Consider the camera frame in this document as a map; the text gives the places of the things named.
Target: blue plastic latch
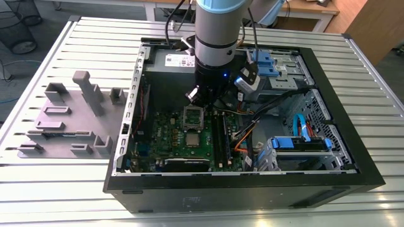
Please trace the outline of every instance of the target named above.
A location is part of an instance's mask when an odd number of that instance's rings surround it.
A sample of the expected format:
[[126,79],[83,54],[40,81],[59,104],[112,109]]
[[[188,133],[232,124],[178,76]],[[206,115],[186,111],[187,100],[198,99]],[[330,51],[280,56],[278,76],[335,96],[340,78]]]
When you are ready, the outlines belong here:
[[259,160],[258,161],[260,161],[260,159],[264,157],[264,155],[266,155],[266,149],[262,151],[262,153],[260,153],[260,155],[259,155]]
[[[255,61],[255,53],[256,51],[252,52],[251,54],[251,59]],[[259,76],[260,77],[279,77],[279,71],[274,67],[275,60],[271,57],[270,53],[266,51],[259,50],[259,60],[258,60],[258,65],[259,65]]]
[[279,148],[294,148],[294,142],[291,138],[276,138],[279,142]]
[[272,147],[275,149],[279,148],[278,140],[276,139],[271,139],[271,142],[272,142]]
[[334,148],[334,143],[331,142],[331,139],[326,138],[324,142],[328,149]]

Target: wire mesh trash bin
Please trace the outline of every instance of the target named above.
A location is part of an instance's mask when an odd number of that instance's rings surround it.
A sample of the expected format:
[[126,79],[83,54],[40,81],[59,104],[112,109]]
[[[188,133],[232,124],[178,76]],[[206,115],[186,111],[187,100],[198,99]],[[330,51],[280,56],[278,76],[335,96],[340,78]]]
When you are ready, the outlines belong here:
[[43,22],[34,0],[4,0],[14,12],[23,15],[23,22],[27,26]]
[[0,41],[15,54],[28,53],[36,48],[36,40],[22,19],[20,13],[0,12]]

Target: red wire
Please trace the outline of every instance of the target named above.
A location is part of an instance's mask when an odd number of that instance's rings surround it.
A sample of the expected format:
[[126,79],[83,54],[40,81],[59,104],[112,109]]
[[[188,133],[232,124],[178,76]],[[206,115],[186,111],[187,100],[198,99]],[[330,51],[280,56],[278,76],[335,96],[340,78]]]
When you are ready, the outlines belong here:
[[314,132],[314,128],[311,127],[310,122],[307,122],[308,125],[308,129],[310,129],[310,136],[314,137],[315,136],[315,132]]
[[239,101],[239,104],[238,104],[238,111],[239,111],[239,112],[242,112],[240,106],[242,106],[242,102]]
[[143,88],[140,87],[140,119],[139,119],[139,122],[138,122],[138,125],[136,125],[136,129],[134,131],[134,137],[136,135],[136,132],[138,132],[138,129],[139,129],[139,126],[140,126],[140,123],[142,123],[142,119],[143,119]]

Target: power supply label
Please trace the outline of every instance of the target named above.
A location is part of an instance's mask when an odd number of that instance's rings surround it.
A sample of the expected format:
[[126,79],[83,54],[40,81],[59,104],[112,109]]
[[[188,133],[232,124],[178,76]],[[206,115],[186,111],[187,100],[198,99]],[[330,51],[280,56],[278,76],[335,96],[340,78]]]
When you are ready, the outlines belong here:
[[195,56],[186,54],[168,54],[166,55],[166,66],[195,67]]

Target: aluminum extrusion table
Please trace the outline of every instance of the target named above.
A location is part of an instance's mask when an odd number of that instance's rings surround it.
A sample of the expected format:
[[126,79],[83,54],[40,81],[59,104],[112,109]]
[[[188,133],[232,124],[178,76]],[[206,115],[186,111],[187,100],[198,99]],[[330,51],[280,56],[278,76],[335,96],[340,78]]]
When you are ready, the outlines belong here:
[[[184,25],[171,33],[194,31]],[[70,21],[0,129],[0,223],[56,226],[403,226],[404,108],[352,40],[342,35],[258,29],[259,44],[312,48],[386,185],[315,209],[132,215],[103,193],[107,160],[22,159],[16,147],[47,100],[46,86],[90,71],[103,89],[128,87],[142,37],[164,37],[164,23],[83,17]],[[247,28],[247,42],[252,42]]]

